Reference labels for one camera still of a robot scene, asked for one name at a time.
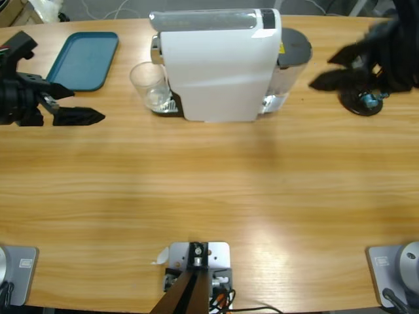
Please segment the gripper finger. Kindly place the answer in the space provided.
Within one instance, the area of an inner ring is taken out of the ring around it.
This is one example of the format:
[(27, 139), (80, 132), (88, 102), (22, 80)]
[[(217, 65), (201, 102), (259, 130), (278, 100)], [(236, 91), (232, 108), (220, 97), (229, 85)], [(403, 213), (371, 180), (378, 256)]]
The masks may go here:
[(358, 84), (366, 84), (371, 74), (362, 69), (335, 69), (318, 75), (309, 87), (324, 92), (348, 89)]
[(90, 126), (105, 119), (105, 115), (88, 107), (60, 107), (54, 114), (53, 126)]
[(39, 94), (44, 92), (53, 98), (67, 98), (75, 95), (73, 90), (70, 90), (59, 83), (49, 82), (40, 75), (18, 73), (18, 80), (23, 86), (33, 90), (35, 93)]
[(353, 67), (353, 62), (356, 62), (359, 58), (363, 66), (372, 67), (372, 50), (373, 42), (371, 41), (359, 41), (352, 43), (341, 48), (335, 55), (330, 57), (327, 63)]

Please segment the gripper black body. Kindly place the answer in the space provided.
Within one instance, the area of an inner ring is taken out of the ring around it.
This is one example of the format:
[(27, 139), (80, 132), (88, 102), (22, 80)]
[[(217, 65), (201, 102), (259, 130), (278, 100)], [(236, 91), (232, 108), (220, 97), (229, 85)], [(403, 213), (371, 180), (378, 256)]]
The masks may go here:
[(26, 88), (18, 80), (18, 74), (13, 77), (1, 79), (1, 124), (18, 126), (42, 126), (43, 115), (38, 105), (46, 105), (48, 110), (58, 110), (55, 101), (61, 98), (53, 98), (47, 93), (35, 93)]
[(378, 37), (372, 57), (380, 72), (368, 89), (392, 94), (418, 88), (418, 20), (375, 23), (369, 27), (369, 35)]

